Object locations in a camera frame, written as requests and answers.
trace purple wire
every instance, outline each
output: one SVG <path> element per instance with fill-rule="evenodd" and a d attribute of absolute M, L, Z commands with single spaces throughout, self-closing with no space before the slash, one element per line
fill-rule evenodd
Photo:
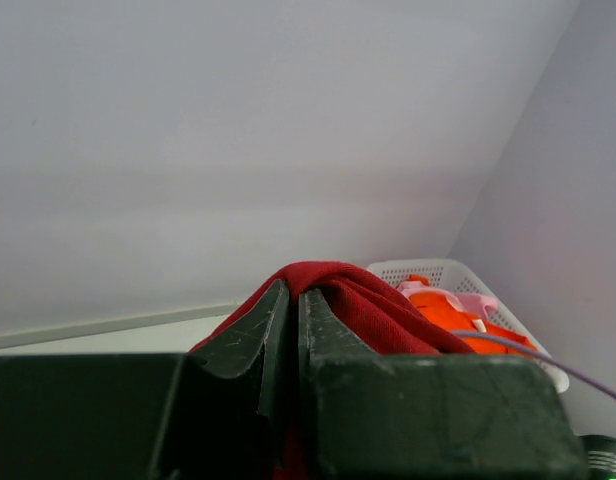
<path fill-rule="evenodd" d="M 520 343 L 514 342 L 512 340 L 507 340 L 505 338 L 497 337 L 496 335 L 490 335 L 488 333 L 481 333 L 481 332 L 471 332 L 470 330 L 453 330 L 452 333 L 462 338 L 478 338 L 480 340 L 488 340 L 493 343 L 498 343 L 500 345 L 514 348 L 515 350 L 519 350 L 520 352 L 524 352 L 532 357 L 535 357 L 538 360 L 541 360 L 542 362 L 546 362 L 551 365 L 554 365 L 560 370 L 563 370 L 569 375 L 572 375 L 573 377 L 578 378 L 582 382 L 587 383 L 591 387 L 596 388 L 600 392 L 603 392 L 609 397 L 612 397 L 616 400 L 616 390 L 613 390 L 612 388 L 607 387 L 603 383 L 598 382 L 594 378 L 589 377 L 588 375 L 580 372 L 579 370 L 575 370 L 574 368 L 569 367 L 568 365 L 564 365 L 558 360 L 554 360 L 552 357 L 549 357 L 548 355 L 544 353 L 536 352 L 532 348 L 528 348 Z"/>

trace purple cable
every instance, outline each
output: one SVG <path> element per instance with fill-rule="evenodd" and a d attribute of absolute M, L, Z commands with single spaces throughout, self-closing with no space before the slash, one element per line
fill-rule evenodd
<path fill-rule="evenodd" d="M 544 353 L 536 352 L 532 348 L 528 348 L 520 343 L 513 342 L 512 340 L 507 340 L 505 338 L 497 337 L 496 335 L 490 335 L 488 333 L 481 333 L 481 332 L 471 332 L 469 330 L 453 330 L 452 333 L 454 335 L 457 335 L 458 337 L 463 337 L 463 338 L 478 338 L 480 340 L 488 340 L 493 343 L 498 343 L 500 345 L 514 348 L 515 350 L 519 350 L 520 352 L 524 352 L 532 357 L 535 357 L 538 360 L 541 360 L 542 362 L 546 362 L 551 365 L 554 365 L 555 367 L 563 370 L 569 375 L 572 375 L 573 377 L 578 378 L 582 382 L 587 383 L 591 387 L 596 388 L 600 392 L 603 392 L 609 397 L 612 397 L 616 400 L 616 390 L 613 390 L 612 388 L 607 387 L 603 383 L 598 382 L 594 378 L 589 377 L 588 375 L 580 372 L 579 370 L 575 370 L 574 368 L 569 367 L 568 365 L 564 365 L 563 363 L 557 360 L 554 360 L 548 355 Z"/>

